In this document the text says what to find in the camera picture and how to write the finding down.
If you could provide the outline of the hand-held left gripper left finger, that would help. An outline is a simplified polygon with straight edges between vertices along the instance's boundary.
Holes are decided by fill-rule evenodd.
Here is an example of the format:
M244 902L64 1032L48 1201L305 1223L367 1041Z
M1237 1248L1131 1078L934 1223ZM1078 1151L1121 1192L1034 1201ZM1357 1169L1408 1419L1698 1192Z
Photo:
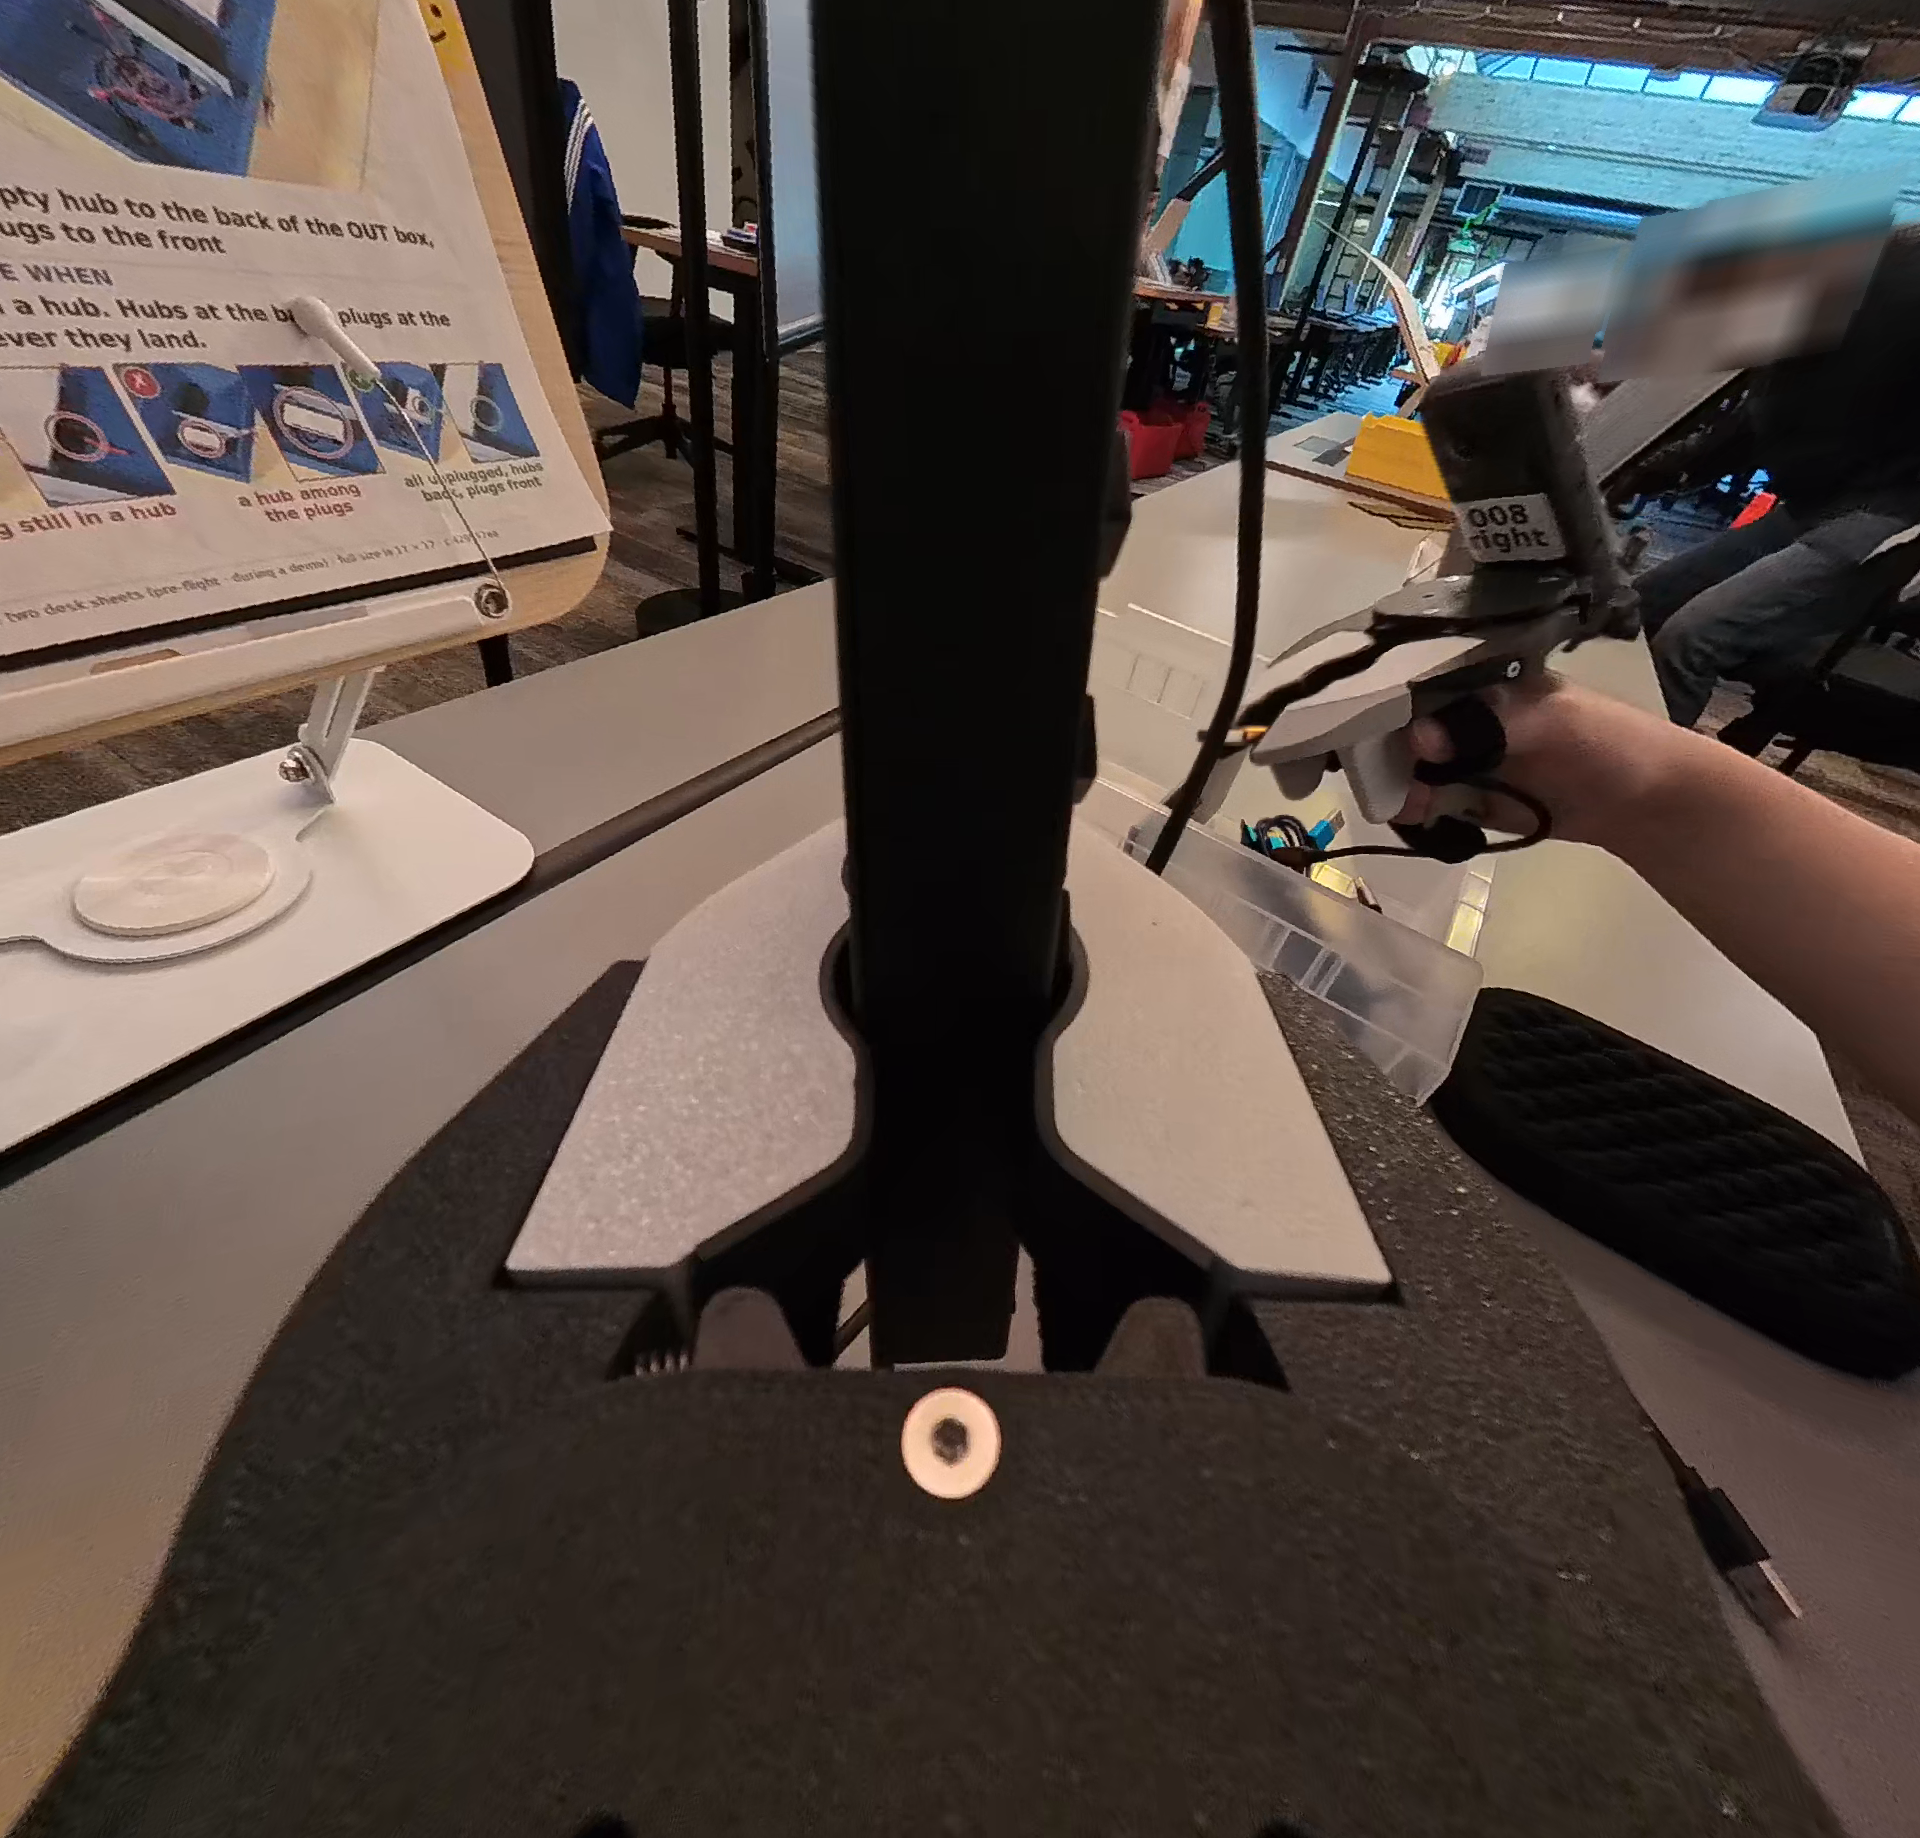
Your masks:
M827 820L692 909L652 951L504 1275L686 1292L858 1143L858 1046L831 1015L847 828Z

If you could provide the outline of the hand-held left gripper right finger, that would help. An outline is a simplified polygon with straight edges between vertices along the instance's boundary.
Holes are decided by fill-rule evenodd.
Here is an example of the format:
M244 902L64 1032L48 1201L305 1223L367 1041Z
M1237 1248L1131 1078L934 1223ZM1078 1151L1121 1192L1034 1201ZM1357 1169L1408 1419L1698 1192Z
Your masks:
M1101 838L1069 838L1067 909L1069 984L1039 1046L1041 1143L1237 1298L1388 1298L1253 961Z

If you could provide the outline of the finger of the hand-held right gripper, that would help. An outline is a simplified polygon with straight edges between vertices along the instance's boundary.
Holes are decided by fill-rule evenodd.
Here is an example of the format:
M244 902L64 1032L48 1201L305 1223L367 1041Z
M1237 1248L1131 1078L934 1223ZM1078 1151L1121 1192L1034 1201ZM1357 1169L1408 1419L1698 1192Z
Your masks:
M1248 715L1258 731L1248 758L1292 799L1336 765L1357 806L1404 806L1413 786L1408 725L1513 676L1510 646L1482 634L1419 640L1318 690L1284 694L1267 718Z
M1449 618L1368 615L1360 626L1330 626L1282 656L1262 679L1266 689L1327 689L1368 671L1376 661L1420 641L1444 641Z

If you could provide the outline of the clear plastic bin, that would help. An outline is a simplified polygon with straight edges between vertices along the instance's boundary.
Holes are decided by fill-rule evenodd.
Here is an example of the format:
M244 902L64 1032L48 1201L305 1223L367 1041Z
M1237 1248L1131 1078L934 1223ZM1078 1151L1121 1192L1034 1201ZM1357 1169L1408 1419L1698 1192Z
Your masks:
M1144 861L1161 831L1161 799L1190 772L1224 657L1224 641L1131 603L1097 612L1100 767L1078 820L1131 861ZM1164 882L1256 970L1315 997L1348 1046L1420 1105L1449 1078L1482 986L1473 946L1495 861L1364 853L1392 841L1388 828L1360 820L1337 767L1292 799L1272 772L1234 756L1213 772Z

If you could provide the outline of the black usb hub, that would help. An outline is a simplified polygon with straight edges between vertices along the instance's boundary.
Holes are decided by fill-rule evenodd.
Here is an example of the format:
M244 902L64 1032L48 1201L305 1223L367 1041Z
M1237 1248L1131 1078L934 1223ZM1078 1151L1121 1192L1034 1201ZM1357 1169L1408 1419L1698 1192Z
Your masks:
M884 1366L1047 1370L1206 1273L1071 1169L1051 1041L1164 0L810 0L861 1257Z

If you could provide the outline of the person's right forearm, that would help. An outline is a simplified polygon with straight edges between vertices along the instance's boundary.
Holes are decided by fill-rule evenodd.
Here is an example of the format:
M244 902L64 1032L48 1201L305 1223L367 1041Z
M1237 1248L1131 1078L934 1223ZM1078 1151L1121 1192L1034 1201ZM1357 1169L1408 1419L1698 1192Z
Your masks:
M1549 811L1915 1120L1915 846L1721 741L1556 683Z

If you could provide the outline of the yellow plastic bin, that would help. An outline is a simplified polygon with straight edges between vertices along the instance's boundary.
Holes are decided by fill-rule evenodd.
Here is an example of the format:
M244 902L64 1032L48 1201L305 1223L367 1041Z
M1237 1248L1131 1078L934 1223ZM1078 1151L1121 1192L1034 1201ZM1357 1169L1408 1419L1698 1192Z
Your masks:
M1423 505L1452 505L1449 481L1419 415L1364 415L1356 430L1345 481Z

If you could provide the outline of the red storage bin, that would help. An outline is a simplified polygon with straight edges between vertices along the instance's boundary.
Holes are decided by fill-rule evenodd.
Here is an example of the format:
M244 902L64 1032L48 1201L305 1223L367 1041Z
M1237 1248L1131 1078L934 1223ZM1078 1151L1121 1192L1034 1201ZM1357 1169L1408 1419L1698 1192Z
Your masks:
M1206 398L1158 398L1150 409L1118 409L1126 477L1131 487L1161 481L1171 466L1206 455L1213 406Z

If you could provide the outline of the white stand base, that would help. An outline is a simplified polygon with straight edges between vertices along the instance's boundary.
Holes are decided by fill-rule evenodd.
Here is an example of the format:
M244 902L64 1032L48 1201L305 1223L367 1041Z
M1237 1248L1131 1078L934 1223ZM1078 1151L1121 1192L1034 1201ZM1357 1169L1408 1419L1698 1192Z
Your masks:
M293 748L2 838L2 1151L446 928L530 841L350 736L367 676Z

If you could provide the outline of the black quilted wrist rest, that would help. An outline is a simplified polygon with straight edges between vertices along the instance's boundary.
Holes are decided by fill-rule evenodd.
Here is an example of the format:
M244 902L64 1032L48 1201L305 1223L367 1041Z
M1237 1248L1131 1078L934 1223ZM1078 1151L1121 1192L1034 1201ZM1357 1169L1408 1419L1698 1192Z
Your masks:
M1427 1102L1518 1201L1777 1347L1915 1374L1915 1248L1817 1129L1529 991L1473 997Z

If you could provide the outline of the ceiling projector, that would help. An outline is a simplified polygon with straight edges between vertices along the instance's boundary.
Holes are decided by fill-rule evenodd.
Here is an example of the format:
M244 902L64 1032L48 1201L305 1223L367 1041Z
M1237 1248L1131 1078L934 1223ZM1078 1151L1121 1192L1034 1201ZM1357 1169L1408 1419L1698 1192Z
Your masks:
M1753 123L1766 130L1807 134L1834 125L1854 97L1874 49L1875 48L1869 39L1857 38L1807 39L1787 57L1787 68L1771 82L1764 102L1753 113Z

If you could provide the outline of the blue jacket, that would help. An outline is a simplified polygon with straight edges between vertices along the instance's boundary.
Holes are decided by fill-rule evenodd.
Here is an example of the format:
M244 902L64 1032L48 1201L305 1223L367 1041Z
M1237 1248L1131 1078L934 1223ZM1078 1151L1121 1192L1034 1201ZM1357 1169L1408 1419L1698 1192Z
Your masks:
M625 243L621 200L577 82L562 76L556 97L577 379L613 406L634 409L645 370L645 305Z

